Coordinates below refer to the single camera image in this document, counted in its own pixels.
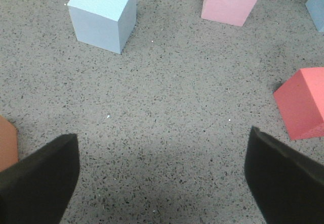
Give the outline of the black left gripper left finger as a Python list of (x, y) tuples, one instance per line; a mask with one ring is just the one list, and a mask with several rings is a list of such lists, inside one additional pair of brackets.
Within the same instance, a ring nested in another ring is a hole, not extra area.
[(59, 223), (79, 176), (76, 134), (61, 135), (1, 172), (1, 223)]

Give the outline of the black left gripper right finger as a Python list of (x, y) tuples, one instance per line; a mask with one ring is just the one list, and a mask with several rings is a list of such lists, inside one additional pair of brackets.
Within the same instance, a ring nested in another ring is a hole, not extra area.
[(245, 177), (267, 223), (323, 223), (323, 165), (254, 126)]

